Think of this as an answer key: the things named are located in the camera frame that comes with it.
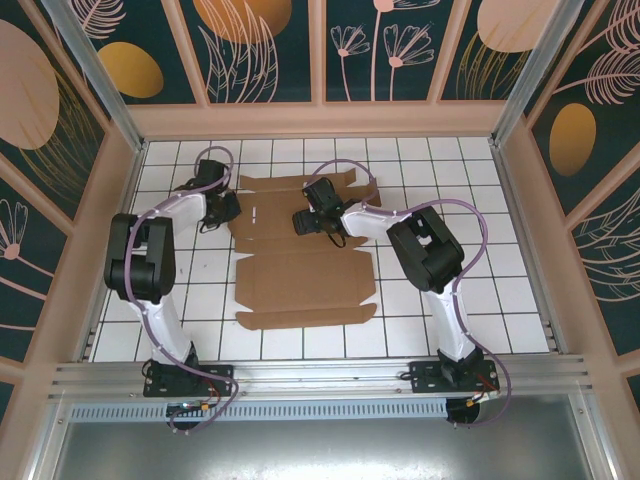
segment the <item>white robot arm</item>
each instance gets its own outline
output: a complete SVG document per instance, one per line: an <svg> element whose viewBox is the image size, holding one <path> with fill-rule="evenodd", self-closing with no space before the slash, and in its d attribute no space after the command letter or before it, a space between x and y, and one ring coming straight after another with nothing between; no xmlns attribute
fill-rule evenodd
<svg viewBox="0 0 640 480"><path fill-rule="evenodd" d="M467 327L460 288L453 292L464 251L436 211L426 207L398 214L360 201L343 202L326 177L305 186L303 192L310 208L294 215L296 232L324 232L343 240L347 236L390 240L407 279L425 293L436 321L443 376L457 387L466 375L473 375L483 353L462 330L454 308L454 295L458 295L460 320Z"/></svg>
<svg viewBox="0 0 640 480"><path fill-rule="evenodd" d="M212 184L224 175L225 165L214 160L202 160L197 176L181 190L193 190ZM184 229L203 222L203 226L217 228L240 214L234 192L221 185L204 193L185 194L163 210L157 210L142 224L136 236L136 247L146 247L131 256L131 283L136 299L141 302L149 318L149 326L159 344L182 363L194 353L191 341L184 334L170 295L175 282L174 236ZM131 227L137 215L118 214L111 222L104 279L119 297L127 300L124 287L124 259ZM142 320L140 309L129 305ZM173 365L158 348L152 346L152 360Z"/></svg>

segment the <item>purple cable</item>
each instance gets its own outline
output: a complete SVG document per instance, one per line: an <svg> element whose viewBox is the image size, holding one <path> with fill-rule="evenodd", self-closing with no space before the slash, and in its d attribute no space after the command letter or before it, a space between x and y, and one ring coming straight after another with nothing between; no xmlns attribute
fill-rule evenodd
<svg viewBox="0 0 640 480"><path fill-rule="evenodd" d="M476 263L478 263L480 258L482 258L482 255L484 255L486 253L486 251L487 251L487 244L489 243L489 229L487 227L487 221L485 220L484 216L473 205L471 205L471 204L469 204L469 203L467 203L465 201L455 199L455 198L431 200L429 202L421 203L420 205L408 208L407 210L402 210L400 212L391 211L391 210L383 210L383 209L380 209L380 208L377 208L377 207L372 207L371 205L368 205L366 202L367 202L367 200L370 200L371 198L375 197L375 195L378 193L378 186L375 183L375 178L374 178L373 174L371 173L371 170L369 170L367 167L365 167L361 163L356 162L354 160L336 159L336 160L330 160L328 162L325 162L322 165L320 165L315 170L315 172L313 172L311 174L311 178L309 179L309 181L307 183L311 183L311 181L314 180L318 176L318 173L320 172L320 170L322 170L323 168L327 167L328 165L331 165L331 164L334 164L334 163L350 163L350 164L356 165L357 167L361 168L362 170L364 170L367 173L367 175L369 176L369 181L370 182L374 182L375 191L373 192L373 194L369 195L367 198L362 200L363 208L365 210L370 211L370 212L379 213L381 215L387 215L387 216L391 216L391 217L395 217L395 216L404 217L404 216L409 215L409 214L411 214L413 212L416 212L418 210L421 210L423 208L430 207L430 206L433 206L433 205L453 204L453 205L459 205L461 207L464 207L464 208L470 210L478 218L478 221L480 222L480 229L482 231L482 245L480 246L480 250L478 250L478 253L476 254L476 256L473 257L473 260L471 260L469 262L469 265L467 265L462 270L462 272L460 272L460 275L458 275L456 277L456 279L453 281L453 285L452 285L453 308L454 308L454 310L456 312L456 320L458 321L458 326L460 327L460 330L462 330L462 333L476 347L478 347L478 348L484 350L485 352L487 352L487 355L489 357L491 357L491 359L500 366L500 369L502 369L502 372L504 373L505 381L507 382L507 396L506 396L504 405L502 406L502 409L500 410L500 412L498 412L495 416L491 417L489 420L486 420L484 422L471 423L471 424L468 424L467 426L468 427L482 427L482 426L489 425L489 424L497 421L500 417L502 417L504 412L506 412L507 408L509 408L509 404L511 403L511 390L512 390L512 387L511 387L511 375L509 375L509 371L507 370L507 367L504 365L502 360L500 360L495 353L493 353L491 350L489 350L487 347L485 347L480 342L478 342L475 338L473 338L473 335L471 334L469 329L466 327L466 325L462 321L462 313L460 312L460 305L458 303L458 286L460 285L460 282L462 281L462 278L469 272L469 270L471 270L471 268L473 268L473 266Z"/></svg>
<svg viewBox="0 0 640 480"><path fill-rule="evenodd" d="M131 228L131 233L129 234L129 241L127 242L127 248L125 250L125 255L124 255L124 288L125 288L125 291L127 292L127 297L129 298L129 301L140 309L140 313L142 315L142 324L144 325L144 329L147 332L147 335L149 336L149 340L151 340L151 343L153 344L153 346L156 347L160 351L160 353L162 353L165 357L167 357L176 366L182 368L186 372L192 373L194 375L198 375L200 377L208 378L209 380L225 382L227 384L231 384L234 387L232 388L231 396L229 397L229 399L224 403L224 405L222 405L218 409L218 411L215 414L211 416L211 418L209 418L204 422L200 422L198 425L196 425L190 430L184 430L184 431L178 430L173 423L175 415L172 415L171 418L169 419L169 424L171 428L173 429L174 433L181 432L184 435L189 435L190 432L195 433L198 430L202 430L203 428L213 423L220 415L224 413L224 411L227 409L229 404L233 402L233 400L236 398L236 395L238 394L238 390L240 386L238 385L238 382L231 377L223 377L221 375L214 375L212 373L201 372L200 370L196 370L195 368L185 365L180 360L172 356L169 352L167 352L162 345L160 345L160 342L158 341L156 336L153 334L153 330L151 329L151 324L149 323L149 317L147 315L147 311L144 305L140 303L133 295L133 288L131 286L131 255L133 253L133 244L135 242L138 230L140 230L142 223L147 218L151 217L154 214L160 213L162 209L171 206L179 198L186 197L188 195L203 193L203 192L206 192L207 190L211 190L212 188L215 188L218 185L224 183L226 180L229 179L229 177L231 177L231 172L233 171L233 166L235 162L233 160L233 154L224 147L213 146L213 147L205 148L202 152L198 154L198 157L196 158L196 164L200 162L200 159L205 153L208 153L212 150L222 150L229 156L229 160L230 160L229 168L227 169L225 174L219 180L216 180L215 182L213 182L211 185L208 185L206 187L196 188L194 190L186 190L183 192L179 192L176 195L173 195L167 198L166 200L160 202L151 210L148 210L147 212L140 215L138 217L138 220L136 220L136 223L134 223L133 227Z"/></svg>

